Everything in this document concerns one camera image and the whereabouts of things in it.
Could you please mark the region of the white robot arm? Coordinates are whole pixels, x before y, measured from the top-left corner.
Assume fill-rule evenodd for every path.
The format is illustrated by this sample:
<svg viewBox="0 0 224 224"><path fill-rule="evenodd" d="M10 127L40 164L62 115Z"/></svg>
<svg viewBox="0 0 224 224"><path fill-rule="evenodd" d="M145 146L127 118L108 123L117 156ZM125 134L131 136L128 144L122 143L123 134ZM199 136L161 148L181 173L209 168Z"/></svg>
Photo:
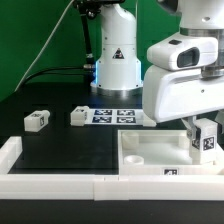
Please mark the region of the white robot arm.
<svg viewBox="0 0 224 224"><path fill-rule="evenodd" d="M181 16L179 31L152 45L139 76L132 35L103 29L96 85L105 91L143 86L144 113L157 123L224 109L224 0L157 0Z"/></svg>

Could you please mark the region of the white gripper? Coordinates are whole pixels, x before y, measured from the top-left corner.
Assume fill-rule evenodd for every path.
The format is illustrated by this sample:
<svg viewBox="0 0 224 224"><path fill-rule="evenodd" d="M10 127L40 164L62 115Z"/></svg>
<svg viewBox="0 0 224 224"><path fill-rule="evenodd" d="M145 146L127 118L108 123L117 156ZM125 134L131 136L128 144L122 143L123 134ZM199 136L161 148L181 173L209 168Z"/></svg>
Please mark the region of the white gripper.
<svg viewBox="0 0 224 224"><path fill-rule="evenodd" d="M172 35L151 46L147 58L152 66L144 77L144 113L157 123L182 118L188 138L195 140L194 115L224 109L224 77L202 76L202 68L218 58L218 40ZM224 110L215 121L224 134Z"/></svg>

